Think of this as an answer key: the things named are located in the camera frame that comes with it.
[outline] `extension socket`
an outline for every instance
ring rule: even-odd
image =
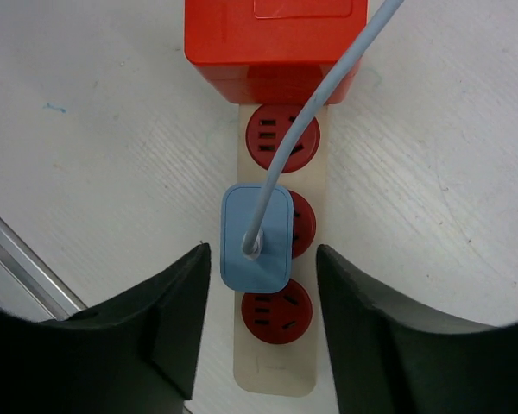
[[[257,165],[246,145],[248,122],[260,105],[241,105],[237,182],[259,183],[267,171]],[[271,345],[257,339],[246,327],[242,317],[243,293],[235,292],[234,317],[234,378],[246,391],[301,397],[313,390],[317,379],[319,342],[319,292],[315,254],[320,243],[325,210],[326,165],[328,155],[327,107],[317,114],[320,144],[309,163],[295,172],[281,175],[279,184],[296,191],[313,207],[317,231],[313,243],[293,260],[292,279],[307,291],[313,303],[313,319],[298,340],[285,345]]]

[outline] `gray cable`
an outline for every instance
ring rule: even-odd
[[[253,213],[250,227],[243,238],[242,250],[244,254],[249,255],[256,253],[254,252],[254,246],[256,246],[257,235],[259,234],[262,219],[267,210],[268,201],[272,196],[276,182],[278,181],[278,178],[282,173],[282,169],[286,165],[287,159],[292,153],[295,144],[305,132],[319,109],[322,108],[330,95],[336,90],[345,75],[349,73],[351,68],[358,62],[361,56],[363,56],[366,49],[369,48],[370,44],[380,34],[389,22],[389,19],[391,19],[397,9],[399,9],[403,1],[404,0],[384,1],[382,6],[380,6],[380,9],[378,9],[378,11],[372,16],[372,19],[370,19],[370,22],[366,25],[361,34],[355,39],[351,46],[349,46],[322,82],[320,82],[317,90],[313,92],[299,115],[295,118],[294,123],[284,136],[284,139],[282,140],[282,143],[276,151],[275,157],[268,168],[267,179],[259,193],[259,199],[257,200],[256,210]]]

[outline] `red box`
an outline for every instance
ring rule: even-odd
[[[186,57],[226,99],[304,104],[366,25],[368,0],[186,0],[185,10]]]

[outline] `outlet hole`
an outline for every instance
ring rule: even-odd
[[[288,329],[288,328],[291,328],[293,327],[294,325],[296,324],[295,321],[292,321],[290,323],[286,323],[285,325],[282,325],[282,329]]]
[[[298,304],[300,304],[297,300],[295,300],[294,298],[292,298],[291,296],[288,296],[288,295],[285,295],[284,298],[290,303],[290,304],[294,304],[295,306],[297,306]]]
[[[299,151],[303,151],[304,149],[305,149],[305,147],[303,147],[303,144],[298,144],[294,147],[294,149],[292,150],[292,153],[290,155],[297,154]]]

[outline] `red electrical outlet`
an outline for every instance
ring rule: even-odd
[[[317,220],[311,205],[297,192],[290,190],[294,201],[294,241],[292,243],[292,257],[301,256],[313,243],[317,231]]]
[[[303,286],[290,279],[280,292],[243,295],[242,316],[257,339],[282,345],[298,340],[307,331],[313,305]]]
[[[305,104],[367,12],[368,0],[185,0],[185,52],[234,104]],[[357,69],[328,104],[344,99]]]
[[[299,105],[263,105],[251,116],[245,142],[253,160],[264,169],[270,166],[284,135],[300,110]],[[295,144],[282,172],[292,173],[304,167],[317,152],[319,142],[320,128],[315,118]]]

